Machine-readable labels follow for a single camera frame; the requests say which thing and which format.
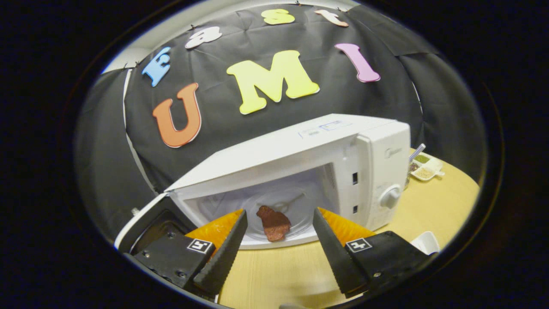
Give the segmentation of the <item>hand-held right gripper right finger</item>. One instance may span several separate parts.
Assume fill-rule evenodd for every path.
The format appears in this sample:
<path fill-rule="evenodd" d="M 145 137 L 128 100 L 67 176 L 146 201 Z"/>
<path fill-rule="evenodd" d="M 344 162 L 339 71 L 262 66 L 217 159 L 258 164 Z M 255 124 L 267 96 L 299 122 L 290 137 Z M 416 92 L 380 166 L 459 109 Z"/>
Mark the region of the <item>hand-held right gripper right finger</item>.
<path fill-rule="evenodd" d="M 393 231 L 373 233 L 326 209 L 314 210 L 313 226 L 346 298 L 384 293 L 431 257 Z"/>

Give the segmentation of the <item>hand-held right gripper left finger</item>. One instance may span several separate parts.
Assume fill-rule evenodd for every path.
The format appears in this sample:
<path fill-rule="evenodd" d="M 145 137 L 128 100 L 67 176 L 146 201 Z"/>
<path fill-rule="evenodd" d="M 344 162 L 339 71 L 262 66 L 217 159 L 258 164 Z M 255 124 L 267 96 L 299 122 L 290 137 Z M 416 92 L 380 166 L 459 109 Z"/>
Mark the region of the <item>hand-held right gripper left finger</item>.
<path fill-rule="evenodd" d="M 247 230 L 239 209 L 187 234 L 167 230 L 132 258 L 145 270 L 200 297 L 215 297 L 231 271 Z"/>

